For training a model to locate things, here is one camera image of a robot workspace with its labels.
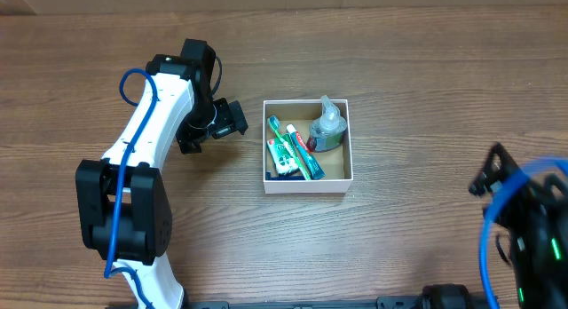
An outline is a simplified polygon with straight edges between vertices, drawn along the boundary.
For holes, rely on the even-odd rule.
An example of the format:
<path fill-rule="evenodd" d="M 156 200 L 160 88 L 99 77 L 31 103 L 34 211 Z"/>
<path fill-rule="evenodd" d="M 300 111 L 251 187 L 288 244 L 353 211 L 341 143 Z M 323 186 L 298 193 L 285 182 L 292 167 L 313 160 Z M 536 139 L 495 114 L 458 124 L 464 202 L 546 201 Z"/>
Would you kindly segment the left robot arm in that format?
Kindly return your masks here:
<path fill-rule="evenodd" d="M 222 63 L 205 41 L 187 39 L 179 55 L 157 54 L 137 72 L 145 87 L 121 136 L 75 173 L 83 243 L 105 261 L 105 278 L 125 278 L 135 307 L 187 308 L 166 253 L 173 216 L 162 168 L 172 144 L 196 154 L 248 123 L 239 102 L 214 97 Z"/>

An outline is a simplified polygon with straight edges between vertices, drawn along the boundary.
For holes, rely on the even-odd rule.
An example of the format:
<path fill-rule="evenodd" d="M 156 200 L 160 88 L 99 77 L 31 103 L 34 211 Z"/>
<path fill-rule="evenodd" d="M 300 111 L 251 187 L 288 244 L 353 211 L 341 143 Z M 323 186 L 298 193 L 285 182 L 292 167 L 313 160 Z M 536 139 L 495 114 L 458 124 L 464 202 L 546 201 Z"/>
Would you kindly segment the blue disposable razor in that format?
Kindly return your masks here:
<path fill-rule="evenodd" d="M 277 174 L 273 176 L 270 171 L 265 173 L 265 179 L 267 181 L 297 181 L 297 180 L 304 180 L 304 176 L 302 174 L 299 175 L 280 175 Z"/>

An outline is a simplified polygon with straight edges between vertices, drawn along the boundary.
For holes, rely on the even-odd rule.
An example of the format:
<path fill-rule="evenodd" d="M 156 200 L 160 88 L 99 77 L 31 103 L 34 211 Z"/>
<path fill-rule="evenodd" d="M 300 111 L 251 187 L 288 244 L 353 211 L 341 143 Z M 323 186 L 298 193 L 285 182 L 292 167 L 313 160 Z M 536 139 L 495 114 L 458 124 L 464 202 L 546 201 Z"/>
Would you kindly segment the green white soap bar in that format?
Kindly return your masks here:
<path fill-rule="evenodd" d="M 267 148 L 279 176 L 287 176 L 299 171 L 296 160 L 279 139 L 268 139 Z"/>

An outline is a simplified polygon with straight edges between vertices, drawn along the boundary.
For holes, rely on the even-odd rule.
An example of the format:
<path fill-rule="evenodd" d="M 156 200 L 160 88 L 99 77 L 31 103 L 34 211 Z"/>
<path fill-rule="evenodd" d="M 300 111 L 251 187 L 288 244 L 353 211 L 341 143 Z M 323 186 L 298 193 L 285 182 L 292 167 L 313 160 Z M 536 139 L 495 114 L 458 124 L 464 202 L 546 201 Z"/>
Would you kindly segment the clear soap pump bottle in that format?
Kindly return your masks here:
<path fill-rule="evenodd" d="M 321 116 L 310 126 L 310 136 L 306 143 L 311 152 L 327 152 L 343 142 L 347 122 L 341 116 L 340 109 L 327 95 L 321 97 Z"/>

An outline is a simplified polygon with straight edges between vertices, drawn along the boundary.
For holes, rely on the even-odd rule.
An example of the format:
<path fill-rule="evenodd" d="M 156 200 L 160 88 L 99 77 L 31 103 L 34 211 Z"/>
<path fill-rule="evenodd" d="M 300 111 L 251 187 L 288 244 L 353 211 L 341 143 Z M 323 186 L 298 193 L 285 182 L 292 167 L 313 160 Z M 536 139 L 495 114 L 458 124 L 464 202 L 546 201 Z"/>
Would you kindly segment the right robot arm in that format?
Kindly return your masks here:
<path fill-rule="evenodd" d="M 493 225 L 509 233 L 509 252 L 521 308 L 567 306 L 567 160 L 541 157 L 520 166 L 497 142 L 489 150 L 469 192 L 491 196 L 483 208 L 478 268 L 487 306 L 499 309 L 488 265 Z"/>

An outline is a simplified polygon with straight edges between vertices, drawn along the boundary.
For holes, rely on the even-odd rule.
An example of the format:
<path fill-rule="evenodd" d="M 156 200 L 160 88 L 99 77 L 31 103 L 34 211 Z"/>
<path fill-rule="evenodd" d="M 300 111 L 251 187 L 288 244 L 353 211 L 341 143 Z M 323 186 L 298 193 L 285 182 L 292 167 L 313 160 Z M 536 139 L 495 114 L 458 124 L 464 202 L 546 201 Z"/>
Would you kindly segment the Colgate toothpaste tube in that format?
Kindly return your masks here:
<path fill-rule="evenodd" d="M 288 124 L 286 129 L 292 140 L 292 143 L 294 144 L 297 152 L 302 157 L 304 164 L 310 173 L 311 180 L 320 180 L 324 178 L 324 170 L 320 167 L 320 164 L 317 162 L 316 158 L 304 143 L 304 140 L 302 139 L 296 127 L 293 124 Z"/>

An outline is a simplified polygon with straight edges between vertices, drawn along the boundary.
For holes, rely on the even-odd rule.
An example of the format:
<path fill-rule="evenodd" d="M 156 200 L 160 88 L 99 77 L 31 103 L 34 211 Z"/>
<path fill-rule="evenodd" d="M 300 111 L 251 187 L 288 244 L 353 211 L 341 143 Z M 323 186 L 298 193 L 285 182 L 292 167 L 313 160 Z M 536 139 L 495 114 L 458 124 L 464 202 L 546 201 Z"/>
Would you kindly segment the green toothbrush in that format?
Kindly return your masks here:
<path fill-rule="evenodd" d="M 292 158 L 295 160 L 296 165 L 298 166 L 298 169 L 301 171 L 301 173 L 304 176 L 305 180 L 311 180 L 311 177 L 307 171 L 307 169 L 303 166 L 303 164 L 300 162 L 299 157 L 295 151 L 295 149 L 292 147 L 292 145 L 286 141 L 283 136 L 280 134 L 280 120 L 275 116 L 275 115 L 271 115 L 270 117 L 267 118 L 267 123 L 269 125 L 269 127 L 272 129 L 273 133 L 276 135 L 276 137 L 280 140 L 280 142 L 282 143 L 282 145 L 287 149 L 287 151 L 289 152 L 289 154 L 292 156 Z"/>

